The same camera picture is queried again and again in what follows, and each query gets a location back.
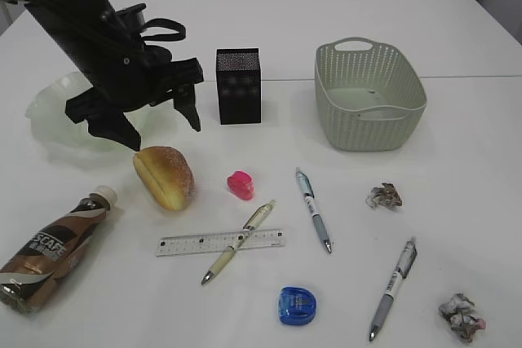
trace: black speaker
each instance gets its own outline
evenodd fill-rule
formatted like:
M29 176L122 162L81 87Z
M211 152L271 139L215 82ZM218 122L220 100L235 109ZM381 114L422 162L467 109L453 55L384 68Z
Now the black speaker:
M221 124L260 123L259 49L218 49L215 68Z

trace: ruler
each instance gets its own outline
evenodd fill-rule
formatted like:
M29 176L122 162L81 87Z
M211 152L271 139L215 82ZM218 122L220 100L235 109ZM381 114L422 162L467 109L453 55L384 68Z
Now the ruler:
M245 231L198 234L194 236L167 236L157 244L156 256L179 256L182 254L221 253L234 244ZM248 231L250 237L238 250L278 248L286 245L286 235L281 229Z

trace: light green plastic basket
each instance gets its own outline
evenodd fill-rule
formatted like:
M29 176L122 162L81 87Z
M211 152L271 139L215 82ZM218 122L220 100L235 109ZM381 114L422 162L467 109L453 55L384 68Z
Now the light green plastic basket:
M338 51L344 42L367 50ZM422 83L394 46L352 37L320 46L316 53L316 102L330 143L348 151L399 148L426 107Z

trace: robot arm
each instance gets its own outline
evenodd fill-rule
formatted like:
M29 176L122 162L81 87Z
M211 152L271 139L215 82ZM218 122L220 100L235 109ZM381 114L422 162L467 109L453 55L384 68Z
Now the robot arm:
M55 40L93 88L70 99L65 114L87 120L89 133L139 151L141 138L124 116L169 99L194 130L201 129L194 85L203 81L197 59L172 61L171 53L146 42L179 41L184 26L166 19L144 23L144 4L116 12L108 0L5 0L25 7ZM162 27L175 33L143 36Z

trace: bread roll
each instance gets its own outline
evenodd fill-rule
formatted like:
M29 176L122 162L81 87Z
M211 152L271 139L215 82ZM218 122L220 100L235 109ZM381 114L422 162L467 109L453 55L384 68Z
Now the bread roll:
M137 152L133 163L159 205L179 211L190 204L194 177L181 152L172 147L149 147Z

